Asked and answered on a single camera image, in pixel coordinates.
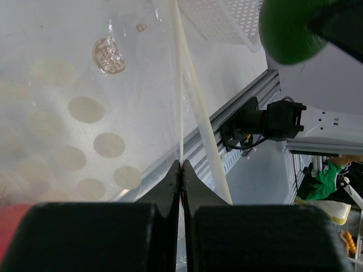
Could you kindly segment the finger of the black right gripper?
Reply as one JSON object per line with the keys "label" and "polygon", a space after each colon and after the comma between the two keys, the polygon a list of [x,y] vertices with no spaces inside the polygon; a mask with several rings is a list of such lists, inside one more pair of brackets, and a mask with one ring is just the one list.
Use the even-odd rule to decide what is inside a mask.
{"label": "finger of the black right gripper", "polygon": [[325,6],[315,13],[307,27],[362,61],[362,1],[337,1]]}

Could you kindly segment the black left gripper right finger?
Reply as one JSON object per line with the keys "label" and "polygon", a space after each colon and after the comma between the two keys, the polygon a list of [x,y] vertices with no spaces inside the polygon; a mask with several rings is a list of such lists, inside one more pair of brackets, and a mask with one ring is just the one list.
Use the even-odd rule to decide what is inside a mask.
{"label": "black left gripper right finger", "polygon": [[230,205],[183,164],[189,271],[352,271],[335,228],[314,206]]}

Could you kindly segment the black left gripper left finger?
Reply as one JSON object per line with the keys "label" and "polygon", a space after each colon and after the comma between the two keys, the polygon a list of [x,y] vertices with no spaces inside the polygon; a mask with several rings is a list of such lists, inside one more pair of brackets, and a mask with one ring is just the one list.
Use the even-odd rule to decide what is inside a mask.
{"label": "black left gripper left finger", "polygon": [[180,163],[143,197],[52,202],[22,217],[2,271],[175,271]]}

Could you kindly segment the green lime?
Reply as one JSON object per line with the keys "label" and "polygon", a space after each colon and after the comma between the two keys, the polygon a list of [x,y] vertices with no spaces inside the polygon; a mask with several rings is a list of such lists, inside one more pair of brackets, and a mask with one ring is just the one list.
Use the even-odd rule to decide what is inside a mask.
{"label": "green lime", "polygon": [[327,41],[310,32],[309,21],[334,1],[269,0],[259,14],[259,35],[263,48],[275,62],[295,65],[317,55]]}

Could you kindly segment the clear zip top bag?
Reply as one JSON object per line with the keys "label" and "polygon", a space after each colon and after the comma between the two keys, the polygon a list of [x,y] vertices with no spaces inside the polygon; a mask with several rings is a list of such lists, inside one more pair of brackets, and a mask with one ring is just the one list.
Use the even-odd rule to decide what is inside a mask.
{"label": "clear zip top bag", "polygon": [[201,134],[230,193],[176,1],[1,2],[1,204],[133,201]]}

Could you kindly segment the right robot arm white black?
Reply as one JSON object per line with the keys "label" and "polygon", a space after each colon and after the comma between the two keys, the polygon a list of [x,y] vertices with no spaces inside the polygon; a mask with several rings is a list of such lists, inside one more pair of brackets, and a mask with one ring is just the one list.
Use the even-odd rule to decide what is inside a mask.
{"label": "right robot arm white black", "polygon": [[[362,1],[264,1],[259,15],[261,44],[281,65],[315,57],[333,44],[362,62]],[[362,143],[362,117],[280,100],[265,110],[241,109],[236,129],[263,140],[327,138]]]}

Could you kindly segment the white plastic basket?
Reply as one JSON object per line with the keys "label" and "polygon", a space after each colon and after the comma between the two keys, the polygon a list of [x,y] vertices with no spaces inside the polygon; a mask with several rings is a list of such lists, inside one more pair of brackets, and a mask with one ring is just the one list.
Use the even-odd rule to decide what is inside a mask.
{"label": "white plastic basket", "polygon": [[256,53],[261,48],[258,0],[182,0],[179,8],[209,41],[245,45]]}

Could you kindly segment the aluminium mounting rail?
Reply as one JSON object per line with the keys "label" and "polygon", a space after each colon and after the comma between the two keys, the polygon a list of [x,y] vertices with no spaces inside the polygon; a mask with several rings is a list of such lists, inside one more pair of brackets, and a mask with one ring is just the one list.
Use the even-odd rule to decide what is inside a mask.
{"label": "aluminium mounting rail", "polygon": [[248,132],[260,133],[259,127],[264,121],[260,112],[280,97],[278,71],[268,70],[211,116],[222,170],[230,184],[272,186],[286,179],[281,144],[269,144],[250,160],[247,157],[252,153],[251,148],[237,149]]}

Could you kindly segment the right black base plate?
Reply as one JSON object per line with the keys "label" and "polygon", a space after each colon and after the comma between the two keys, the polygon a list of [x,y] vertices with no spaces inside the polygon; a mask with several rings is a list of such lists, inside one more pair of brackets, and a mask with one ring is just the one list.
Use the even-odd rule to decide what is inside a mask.
{"label": "right black base plate", "polygon": [[243,126],[243,115],[246,111],[259,109],[257,97],[250,98],[220,127],[221,141],[227,152],[232,150],[250,150],[254,142],[251,133],[246,133]]}

